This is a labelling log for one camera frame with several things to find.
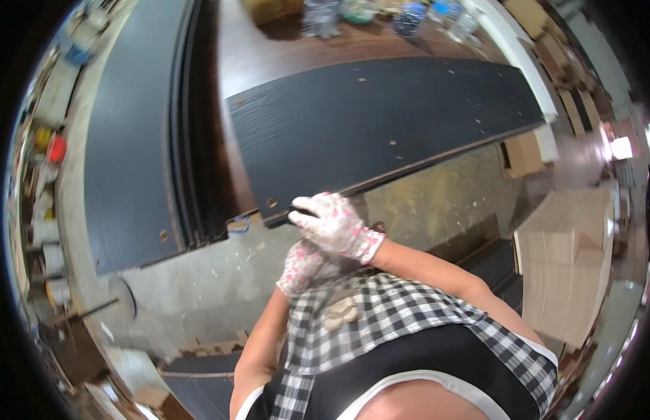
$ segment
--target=dark wooden panel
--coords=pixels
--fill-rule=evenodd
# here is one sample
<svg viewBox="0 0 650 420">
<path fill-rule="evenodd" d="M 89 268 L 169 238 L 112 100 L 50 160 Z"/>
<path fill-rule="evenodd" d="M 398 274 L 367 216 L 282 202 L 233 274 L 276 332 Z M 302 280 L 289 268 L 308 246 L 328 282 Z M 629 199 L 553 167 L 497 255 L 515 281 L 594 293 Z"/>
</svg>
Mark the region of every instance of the dark wooden panel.
<svg viewBox="0 0 650 420">
<path fill-rule="evenodd" d="M 241 353 L 225 356 L 185 356 L 176 357 L 164 368 L 164 372 L 189 374 L 233 372 Z"/>
<path fill-rule="evenodd" d="M 485 281 L 498 298 L 521 315 L 523 279 L 514 271 L 514 246 L 510 240 L 491 243 L 460 266 Z"/>
<path fill-rule="evenodd" d="M 417 42 L 409 43 L 393 34 L 390 22 L 376 20 L 369 25 L 351 25 L 341 21 L 341 35 L 322 40 L 301 33 L 301 15 L 287 16 L 258 28 L 239 0 L 220 0 L 217 29 L 213 32 L 211 55 L 217 57 L 211 78 L 219 93 L 220 113 L 213 113 L 223 133 L 220 167 L 229 175 L 235 205 L 240 213 L 257 208 L 239 146 L 224 100 L 247 89 L 281 77 L 331 64 L 350 63 L 374 58 L 435 56 L 476 58 L 506 63 L 505 56 L 484 31 L 478 30 L 480 50 L 458 44 L 425 20 Z"/>
<path fill-rule="evenodd" d="M 355 194 L 544 122 L 518 69 L 456 58 L 323 67 L 249 89 L 228 105 L 267 220 L 284 215 L 296 196 Z"/>
<path fill-rule="evenodd" d="M 234 383 L 229 378 L 165 376 L 173 395 L 196 420 L 229 420 Z"/>
<path fill-rule="evenodd" d="M 147 264 L 183 247 L 171 213 L 168 105 L 191 5 L 138 2 L 103 70 L 84 162 L 87 231 L 98 274 Z"/>
</svg>

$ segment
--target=black wood panel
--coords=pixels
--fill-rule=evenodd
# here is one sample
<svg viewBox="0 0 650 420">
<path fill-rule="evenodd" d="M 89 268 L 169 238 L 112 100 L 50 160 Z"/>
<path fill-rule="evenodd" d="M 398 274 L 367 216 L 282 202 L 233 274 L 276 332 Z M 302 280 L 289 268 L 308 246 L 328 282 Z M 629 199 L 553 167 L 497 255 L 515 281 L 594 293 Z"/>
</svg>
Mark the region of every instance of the black wood panel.
<svg viewBox="0 0 650 420">
<path fill-rule="evenodd" d="M 164 376 L 164 382 L 196 420 L 229 420 L 231 379 Z"/>
<path fill-rule="evenodd" d="M 173 359 L 164 372 L 179 372 L 188 374 L 227 373 L 233 372 L 241 353 L 225 356 L 184 356 Z"/>
<path fill-rule="evenodd" d="M 518 69 L 455 58 L 338 64 L 227 101 L 265 218 L 296 196 L 355 194 L 544 122 Z"/>
<path fill-rule="evenodd" d="M 523 278 L 514 270 L 514 246 L 499 239 L 460 265 L 478 276 L 489 289 L 521 315 Z"/>
<path fill-rule="evenodd" d="M 177 253 L 169 101 L 190 0 L 139 1 L 112 47 L 89 122 L 84 199 L 96 273 Z M 164 240 L 161 231 L 166 231 Z"/>
</svg>

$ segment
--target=plywood sheet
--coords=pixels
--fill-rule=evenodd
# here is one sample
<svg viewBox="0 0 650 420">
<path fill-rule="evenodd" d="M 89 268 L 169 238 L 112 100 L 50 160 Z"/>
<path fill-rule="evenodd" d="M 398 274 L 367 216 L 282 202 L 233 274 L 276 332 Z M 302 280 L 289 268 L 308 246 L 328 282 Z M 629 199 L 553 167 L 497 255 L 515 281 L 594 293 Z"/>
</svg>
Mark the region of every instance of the plywood sheet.
<svg viewBox="0 0 650 420">
<path fill-rule="evenodd" d="M 294 197 L 355 194 L 544 123 L 518 69 L 433 57 L 306 71 L 228 105 L 265 218 Z"/>
</svg>

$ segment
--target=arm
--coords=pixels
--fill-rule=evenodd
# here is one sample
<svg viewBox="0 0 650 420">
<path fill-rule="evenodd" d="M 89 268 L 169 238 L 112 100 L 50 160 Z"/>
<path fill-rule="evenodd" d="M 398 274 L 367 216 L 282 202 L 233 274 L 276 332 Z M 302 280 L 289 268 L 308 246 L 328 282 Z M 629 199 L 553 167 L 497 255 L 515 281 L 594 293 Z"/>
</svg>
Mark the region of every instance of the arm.
<svg viewBox="0 0 650 420">
<path fill-rule="evenodd" d="M 289 305 L 280 289 L 274 290 L 260 315 L 234 369 L 234 391 L 229 418 L 234 419 L 248 395 L 271 380 L 278 370 L 278 348 L 285 334 Z"/>
<path fill-rule="evenodd" d="M 288 297 L 303 290 L 323 264 L 318 248 L 307 240 L 297 241 L 288 251 L 276 290 L 255 324 L 234 369 L 230 419 L 236 418 L 248 395 L 269 382 L 271 375 L 278 370 L 278 356 L 290 309 Z"/>
<path fill-rule="evenodd" d="M 498 299 L 482 279 L 443 259 L 394 243 L 383 234 L 370 231 L 348 199 L 340 194 L 325 192 L 313 197 L 297 197 L 292 204 L 314 215 L 293 211 L 288 218 L 297 225 L 304 238 L 324 251 L 444 290 L 486 311 L 509 331 L 544 345 L 514 309 Z"/>
<path fill-rule="evenodd" d="M 385 239 L 370 264 L 397 277 L 421 281 L 487 312 L 513 333 L 544 346 L 519 314 L 490 291 L 487 284 L 461 267 Z"/>
</svg>

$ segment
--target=cardboard box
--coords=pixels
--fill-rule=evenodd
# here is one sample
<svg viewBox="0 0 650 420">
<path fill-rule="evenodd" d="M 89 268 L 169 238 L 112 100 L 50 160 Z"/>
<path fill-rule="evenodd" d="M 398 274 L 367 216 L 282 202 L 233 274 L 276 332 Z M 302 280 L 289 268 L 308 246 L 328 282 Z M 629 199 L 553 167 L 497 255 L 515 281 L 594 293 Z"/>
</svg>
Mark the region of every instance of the cardboard box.
<svg viewBox="0 0 650 420">
<path fill-rule="evenodd" d="M 543 34 L 535 44 L 535 53 L 554 84 L 564 85 L 568 82 L 572 61 L 556 36 Z"/>
<path fill-rule="evenodd" d="M 163 420 L 195 420 L 169 391 L 142 386 L 136 390 L 133 401 L 148 406 Z"/>
<path fill-rule="evenodd" d="M 596 106 L 596 111 L 598 112 L 601 121 L 614 121 L 615 111 L 612 109 L 612 98 L 605 89 L 596 86 L 591 91 L 591 99 L 593 99 L 593 103 Z"/>
<path fill-rule="evenodd" d="M 505 177 L 520 178 L 546 169 L 533 131 L 505 140 Z"/>
<path fill-rule="evenodd" d="M 574 264 L 524 263 L 524 322 L 572 348 L 581 348 L 605 298 L 612 239 L 605 250 L 582 249 Z"/>
<path fill-rule="evenodd" d="M 296 0 L 243 0 L 243 5 L 257 26 L 301 14 L 304 8 L 304 3 Z"/>
<path fill-rule="evenodd" d="M 519 259 L 573 264 L 580 248 L 603 249 L 613 214 L 609 188 L 552 191 L 514 233 Z"/>
<path fill-rule="evenodd" d="M 598 129 L 601 119 L 589 92 L 577 89 L 559 90 L 558 95 L 566 108 L 576 136 Z"/>
<path fill-rule="evenodd" d="M 535 0 L 506 0 L 505 8 L 519 22 L 531 39 L 538 39 L 552 19 Z"/>
<path fill-rule="evenodd" d="M 607 290 L 613 217 L 609 188 L 553 191 L 514 232 L 531 328 L 582 346 Z"/>
</svg>

